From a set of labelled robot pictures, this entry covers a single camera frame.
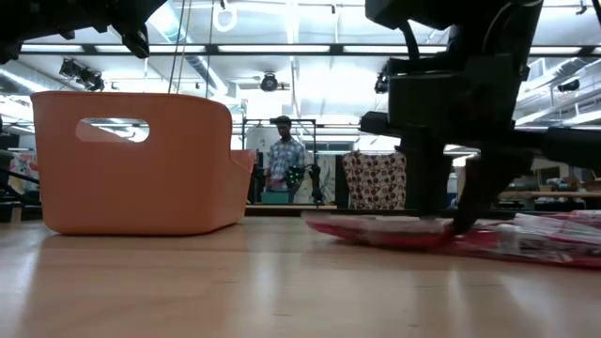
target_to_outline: red cloth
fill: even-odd
[[[305,214],[303,218],[319,232],[369,245],[601,269],[601,214],[518,214],[510,222],[476,224],[467,234],[457,237],[450,235],[450,220],[323,213]]]

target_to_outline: table surface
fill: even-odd
[[[0,225],[0,336],[599,337],[601,272],[353,246],[297,218],[195,238]]]
[[[501,192],[500,198],[572,197],[599,198],[601,192]]]

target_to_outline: plaid shirt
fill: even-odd
[[[294,139],[288,142],[280,140],[270,147],[268,161],[271,179],[282,180],[281,186],[278,185],[273,188],[287,190],[284,182],[285,172],[293,165],[299,168],[304,167],[304,148]]]

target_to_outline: black robotic arm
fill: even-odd
[[[601,146],[598,132],[514,129],[516,98],[528,78],[542,5],[542,0],[366,0],[367,18],[399,28],[410,51],[417,46],[408,20],[450,29],[445,52],[427,58],[413,52],[409,60],[387,63],[376,90],[388,91],[389,113],[369,112],[361,121],[362,131],[401,138],[406,208],[424,217],[436,217],[444,208],[452,163],[443,155],[447,144],[481,150],[466,167],[454,219],[457,234],[468,231],[514,178],[530,172],[534,157],[601,169],[601,160],[590,156]]]
[[[166,0],[0,0],[0,65],[16,60],[23,42],[112,25],[123,44],[140,58],[149,55],[146,21]]]

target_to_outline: man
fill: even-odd
[[[272,192],[289,192],[288,203],[294,201],[300,184],[291,189],[285,183],[285,173],[291,166],[304,168],[304,148],[292,138],[290,129],[292,122],[288,116],[280,116],[275,119],[275,125],[281,139],[270,147],[268,153],[268,168],[265,171],[267,178],[267,190]]]

